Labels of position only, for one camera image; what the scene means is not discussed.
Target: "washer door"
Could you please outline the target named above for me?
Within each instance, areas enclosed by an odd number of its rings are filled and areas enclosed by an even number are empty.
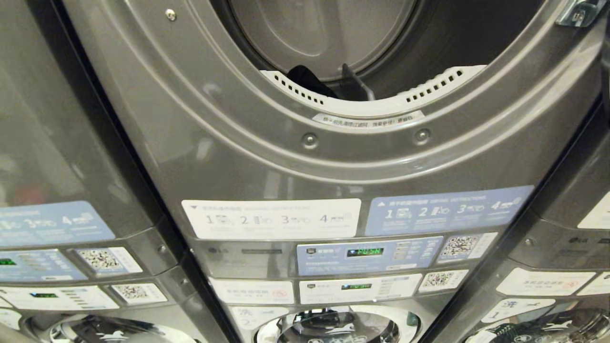
[[[87,316],[62,322],[51,328],[48,338],[53,343],[142,342],[197,343],[189,335],[161,325],[114,317]]]
[[[289,314],[263,325],[257,343],[401,343],[417,334],[419,318],[386,306],[337,306]]]

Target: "warning sticker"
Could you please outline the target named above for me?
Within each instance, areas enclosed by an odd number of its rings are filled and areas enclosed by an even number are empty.
[[[593,276],[595,272],[530,272],[515,268],[496,291],[508,295],[570,295]]]
[[[313,121],[317,121],[319,123],[323,123],[331,126],[338,126],[340,128],[352,128],[352,129],[379,129],[386,128],[389,126],[396,126],[400,124],[407,123],[409,121],[414,121],[420,118],[425,117],[423,112],[418,110],[415,112],[411,112],[409,114],[398,115],[396,117],[384,118],[384,119],[370,119],[370,120],[362,120],[362,119],[347,119],[343,117],[337,117],[335,115],[330,114],[316,114],[313,118]]]
[[[285,316],[288,312],[289,310],[283,307],[231,307],[231,313],[233,313],[237,326],[246,330],[256,329],[272,319]]]
[[[500,301],[489,311],[481,321],[495,323],[498,320],[516,316],[517,314],[545,308],[555,303],[555,299],[510,298]]]
[[[603,272],[590,284],[583,288],[577,295],[593,295],[610,293],[610,272]]]
[[[610,229],[610,192],[587,214],[579,229]]]
[[[21,314],[10,309],[0,309],[0,324],[4,324],[11,329],[19,330],[19,320]]]
[[[508,224],[533,188],[375,198],[365,235],[436,233]]]
[[[197,237],[218,240],[354,237],[360,205],[360,199],[182,201]]]
[[[295,303],[291,281],[209,279],[214,292],[225,303],[261,305]]]

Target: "screw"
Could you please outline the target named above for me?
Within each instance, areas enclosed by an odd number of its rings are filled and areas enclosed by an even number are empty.
[[[308,133],[308,134],[303,135],[303,138],[301,139],[301,141],[303,142],[303,145],[307,149],[313,149],[316,146],[318,146],[318,137],[316,137],[316,135],[313,133]]]
[[[166,9],[165,10],[165,16],[170,20],[170,21],[176,21],[176,12],[173,9]]]
[[[415,134],[415,139],[420,142],[423,142],[424,140],[428,139],[428,137],[430,137],[430,131],[428,131],[427,129],[421,129]]]
[[[572,16],[572,21],[583,21],[586,15],[587,12],[585,12],[584,10],[580,10],[574,13],[574,15]]]

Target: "qr code sticker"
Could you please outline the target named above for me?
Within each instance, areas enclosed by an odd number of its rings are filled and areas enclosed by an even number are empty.
[[[128,304],[167,301],[167,298],[154,283],[117,284],[112,286],[112,288],[114,288]]]
[[[479,241],[480,236],[459,236],[451,237],[440,253],[441,256],[467,255]]]
[[[80,250],[80,256],[95,270],[122,269],[123,265],[109,250]]]
[[[454,272],[429,273],[426,275],[422,287],[446,286],[453,277],[453,274]]]

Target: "instruction sticker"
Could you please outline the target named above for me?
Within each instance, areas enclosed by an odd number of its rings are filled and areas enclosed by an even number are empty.
[[[545,308],[555,303],[555,299],[511,298],[500,301],[489,311],[481,321],[495,323],[498,320],[516,316],[517,314]]]
[[[507,295],[571,295],[593,276],[595,272],[530,272],[515,268],[496,291]]]
[[[138,262],[123,247],[76,249],[76,253],[100,275],[142,273]]]
[[[509,223],[534,186],[375,198],[366,236],[435,233]]]
[[[579,229],[610,229],[610,192],[578,224]]]
[[[0,287],[0,297],[20,309],[80,311],[119,308],[98,286]]]
[[[86,280],[58,249],[0,251],[0,281]]]
[[[4,324],[13,330],[19,330],[21,314],[11,309],[0,309],[0,324]]]
[[[593,295],[610,293],[610,272],[603,272],[577,295]]]
[[[342,280],[299,282],[301,304],[349,303],[408,298],[417,289],[421,274]]]
[[[291,281],[221,280],[209,278],[225,303],[289,305],[295,303]]]
[[[425,115],[422,111],[418,110],[415,112],[411,112],[409,114],[398,115],[396,117],[384,118],[384,119],[370,119],[370,120],[362,120],[362,119],[348,119],[343,117],[337,117],[335,115],[316,114],[313,118],[313,121],[317,121],[319,123],[323,123],[326,125],[337,126],[340,128],[353,128],[353,129],[379,129],[386,128],[389,126],[395,126],[407,123],[409,121],[417,120],[420,118],[424,118]]]
[[[86,201],[0,208],[0,247],[114,238],[112,230]]]
[[[254,330],[270,320],[285,316],[289,313],[289,310],[283,307],[233,306],[231,307],[231,313],[233,313],[233,318],[235,318],[238,327]]]
[[[356,235],[360,199],[183,200],[201,239],[329,239]]]
[[[377,242],[303,244],[296,247],[299,275],[336,275],[427,268],[442,236]]]

